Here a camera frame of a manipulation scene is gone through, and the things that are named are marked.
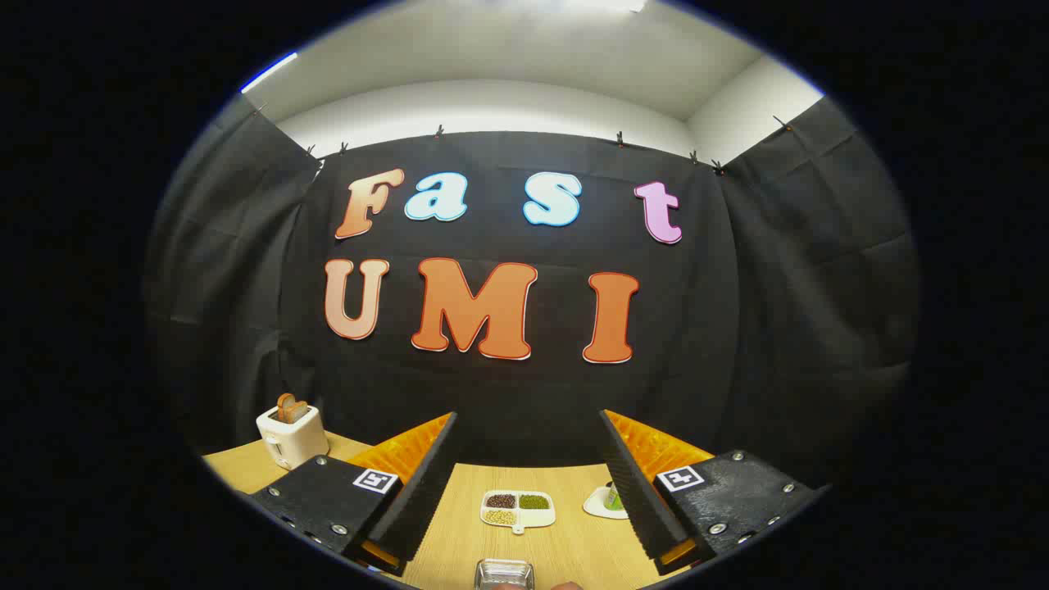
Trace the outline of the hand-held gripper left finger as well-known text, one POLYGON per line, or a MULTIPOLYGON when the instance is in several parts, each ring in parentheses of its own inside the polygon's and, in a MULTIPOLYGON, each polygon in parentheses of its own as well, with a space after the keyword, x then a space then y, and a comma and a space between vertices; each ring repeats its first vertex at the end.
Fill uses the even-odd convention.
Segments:
POLYGON ((311 456, 248 497, 304 541, 400 576, 456 466, 457 421, 447 412, 347 461, 311 456))

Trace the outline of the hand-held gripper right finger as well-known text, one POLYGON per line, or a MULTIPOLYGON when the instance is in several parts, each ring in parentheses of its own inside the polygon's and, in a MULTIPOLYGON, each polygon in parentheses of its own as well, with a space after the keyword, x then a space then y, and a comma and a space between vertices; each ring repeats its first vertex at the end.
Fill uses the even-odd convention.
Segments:
POLYGON ((599 410, 601 456, 631 528, 660 575, 756 544, 823 500, 756 454, 704 449, 614 410, 599 410))

